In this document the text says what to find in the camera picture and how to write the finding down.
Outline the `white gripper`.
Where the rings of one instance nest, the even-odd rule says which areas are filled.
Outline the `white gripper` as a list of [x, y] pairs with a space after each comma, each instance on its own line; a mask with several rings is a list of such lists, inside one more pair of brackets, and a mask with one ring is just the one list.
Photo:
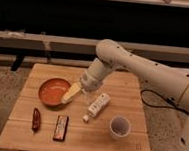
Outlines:
[[116, 68], [116, 65], [108, 64], [96, 58], [91, 66], [84, 71], [79, 81], [85, 91], [92, 92], [98, 90], [107, 75], [115, 71]]

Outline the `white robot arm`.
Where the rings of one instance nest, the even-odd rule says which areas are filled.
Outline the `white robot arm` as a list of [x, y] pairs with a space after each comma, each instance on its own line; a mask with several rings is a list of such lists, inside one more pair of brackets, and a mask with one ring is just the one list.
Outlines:
[[[178, 107], [189, 112], [189, 73], [134, 55], [111, 39], [98, 42], [95, 52], [97, 58], [80, 78], [86, 91], [98, 90], [107, 75], [121, 66], [147, 80], [163, 95], [173, 99]], [[177, 151], [189, 151], [189, 116]]]

